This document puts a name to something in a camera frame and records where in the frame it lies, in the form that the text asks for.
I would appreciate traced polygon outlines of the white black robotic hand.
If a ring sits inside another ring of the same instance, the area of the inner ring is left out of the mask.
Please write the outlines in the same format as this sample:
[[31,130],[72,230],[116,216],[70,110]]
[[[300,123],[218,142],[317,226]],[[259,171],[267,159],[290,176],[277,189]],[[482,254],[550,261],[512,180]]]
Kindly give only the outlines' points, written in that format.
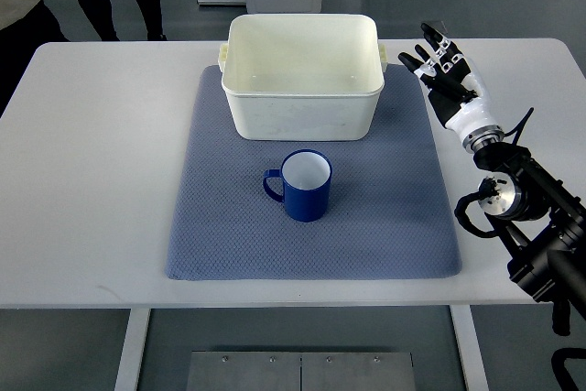
[[430,50],[416,45],[416,56],[398,59],[428,89],[428,99],[440,124],[454,132],[469,153],[501,142],[505,133],[490,113],[490,93],[472,61],[456,43],[433,26],[422,23]]

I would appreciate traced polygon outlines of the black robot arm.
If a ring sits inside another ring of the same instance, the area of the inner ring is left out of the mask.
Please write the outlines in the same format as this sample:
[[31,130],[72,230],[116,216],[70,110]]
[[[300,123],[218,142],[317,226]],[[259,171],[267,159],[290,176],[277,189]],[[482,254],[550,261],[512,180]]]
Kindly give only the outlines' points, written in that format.
[[534,301],[552,304],[552,330],[567,336],[571,312],[585,312],[585,208],[519,145],[525,124],[506,133],[483,119],[459,130],[486,175],[459,199],[455,217],[469,233],[502,242],[510,280]]

